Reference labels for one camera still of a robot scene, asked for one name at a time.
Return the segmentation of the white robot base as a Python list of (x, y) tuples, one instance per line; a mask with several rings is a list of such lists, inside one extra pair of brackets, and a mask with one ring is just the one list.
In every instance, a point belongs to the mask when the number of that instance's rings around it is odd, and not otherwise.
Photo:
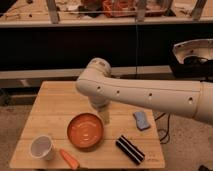
[(213, 39), (180, 42), (172, 52), (170, 67), (176, 77), (213, 77)]

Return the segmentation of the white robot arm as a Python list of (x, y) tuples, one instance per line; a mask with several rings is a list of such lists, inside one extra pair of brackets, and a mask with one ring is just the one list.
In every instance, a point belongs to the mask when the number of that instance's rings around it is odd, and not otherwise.
[(116, 79), (106, 60), (93, 58), (79, 75), (76, 89), (96, 110), (116, 101), (213, 125), (213, 83)]

